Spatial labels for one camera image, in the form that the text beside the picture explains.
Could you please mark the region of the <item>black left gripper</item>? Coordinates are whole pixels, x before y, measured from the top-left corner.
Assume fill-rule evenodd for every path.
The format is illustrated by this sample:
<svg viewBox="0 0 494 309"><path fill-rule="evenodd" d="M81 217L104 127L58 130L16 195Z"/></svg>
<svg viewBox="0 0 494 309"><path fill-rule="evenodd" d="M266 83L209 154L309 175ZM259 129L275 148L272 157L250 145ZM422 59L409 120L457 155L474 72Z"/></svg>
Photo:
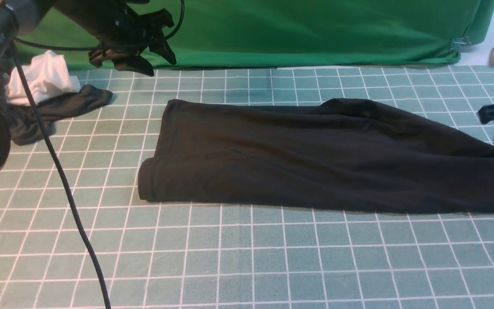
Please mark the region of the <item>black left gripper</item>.
<svg viewBox="0 0 494 309"><path fill-rule="evenodd" d="M163 34L163 28L174 25L166 9L139 15L125 0L57 0L54 8L99 41L89 58L116 58L112 63L118 72L153 77L153 66L140 55L146 48L177 64Z"/></svg>

